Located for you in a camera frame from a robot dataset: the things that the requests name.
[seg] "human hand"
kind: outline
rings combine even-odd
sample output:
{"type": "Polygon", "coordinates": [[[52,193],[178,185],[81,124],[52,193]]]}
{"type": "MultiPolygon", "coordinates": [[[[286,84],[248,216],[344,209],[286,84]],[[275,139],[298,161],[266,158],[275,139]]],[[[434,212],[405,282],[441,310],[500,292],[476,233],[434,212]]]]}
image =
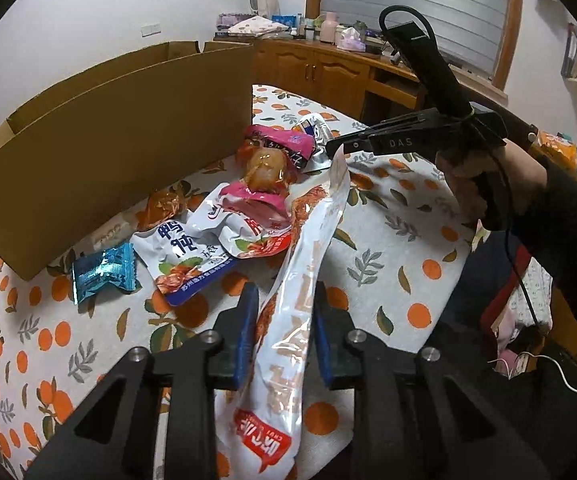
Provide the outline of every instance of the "human hand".
{"type": "MultiPolygon", "coordinates": [[[[506,145],[492,150],[508,176],[513,197],[514,214],[523,215],[540,190],[546,186],[546,169],[511,140],[506,145]]],[[[469,220],[481,219],[486,214],[487,203],[480,195],[473,178],[484,172],[499,173],[499,168],[488,152],[471,152],[462,164],[452,167],[439,153],[435,158],[438,170],[444,172],[446,183],[451,189],[462,214],[469,220]]],[[[495,196],[501,210],[507,209],[508,197],[495,196]]]]}

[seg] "white wall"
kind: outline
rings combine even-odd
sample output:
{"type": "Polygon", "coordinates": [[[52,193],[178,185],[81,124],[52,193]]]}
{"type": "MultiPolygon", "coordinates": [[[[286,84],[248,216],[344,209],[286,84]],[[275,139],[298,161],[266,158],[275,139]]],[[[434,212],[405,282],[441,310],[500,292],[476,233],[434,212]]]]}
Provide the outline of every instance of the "white wall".
{"type": "MultiPolygon", "coordinates": [[[[280,0],[283,13],[305,0],[280,0]]],[[[60,80],[125,52],[168,40],[209,40],[220,12],[249,0],[17,0],[0,20],[0,124],[60,80]],[[142,38],[140,27],[161,23],[142,38]]]]}
{"type": "Polygon", "coordinates": [[[577,143],[577,91],[560,75],[571,19],[559,1],[524,0],[508,75],[508,108],[528,123],[577,143]]]}

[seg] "black sleeve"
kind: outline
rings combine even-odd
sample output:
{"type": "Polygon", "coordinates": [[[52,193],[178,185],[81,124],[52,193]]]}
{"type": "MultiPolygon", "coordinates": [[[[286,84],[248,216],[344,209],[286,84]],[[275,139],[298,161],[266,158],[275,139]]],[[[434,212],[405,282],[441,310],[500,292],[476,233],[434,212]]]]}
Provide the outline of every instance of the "black sleeve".
{"type": "Polygon", "coordinates": [[[553,277],[577,320],[577,183],[545,158],[540,162],[546,189],[512,230],[553,277]]]}

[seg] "cabinet door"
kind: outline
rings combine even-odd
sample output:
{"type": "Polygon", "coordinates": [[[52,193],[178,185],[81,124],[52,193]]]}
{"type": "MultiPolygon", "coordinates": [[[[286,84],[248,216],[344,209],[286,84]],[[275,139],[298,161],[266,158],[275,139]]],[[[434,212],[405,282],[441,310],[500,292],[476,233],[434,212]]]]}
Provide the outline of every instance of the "cabinet door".
{"type": "Polygon", "coordinates": [[[310,80],[313,54],[310,49],[281,45],[273,46],[272,49],[277,66],[275,86],[310,97],[313,94],[313,83],[310,80]]]}
{"type": "Polygon", "coordinates": [[[255,42],[255,57],[252,61],[253,83],[278,86],[277,58],[268,41],[255,42]]]}
{"type": "Polygon", "coordinates": [[[319,54],[311,75],[312,99],[359,120],[368,70],[367,64],[319,54]]]}

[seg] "metal screw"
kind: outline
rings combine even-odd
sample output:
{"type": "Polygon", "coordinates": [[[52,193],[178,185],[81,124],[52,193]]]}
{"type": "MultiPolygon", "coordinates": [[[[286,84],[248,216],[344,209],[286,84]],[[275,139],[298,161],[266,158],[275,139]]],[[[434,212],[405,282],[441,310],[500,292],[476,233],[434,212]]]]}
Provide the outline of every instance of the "metal screw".
{"type": "Polygon", "coordinates": [[[200,339],[207,344],[217,343],[221,338],[222,336],[216,330],[206,330],[200,334],[200,339]]]}
{"type": "Polygon", "coordinates": [[[364,341],[366,341],[367,336],[366,332],[356,328],[355,330],[350,330],[350,332],[347,333],[346,337],[348,337],[348,340],[351,343],[363,343],[364,341]]]}
{"type": "Polygon", "coordinates": [[[139,363],[148,357],[148,350],[143,346],[135,346],[128,351],[128,358],[139,363]]]}
{"type": "Polygon", "coordinates": [[[435,361],[439,361],[439,358],[442,356],[442,353],[437,350],[434,346],[425,346],[421,349],[420,352],[421,358],[424,361],[428,361],[429,363],[434,363],[435,361]]]}

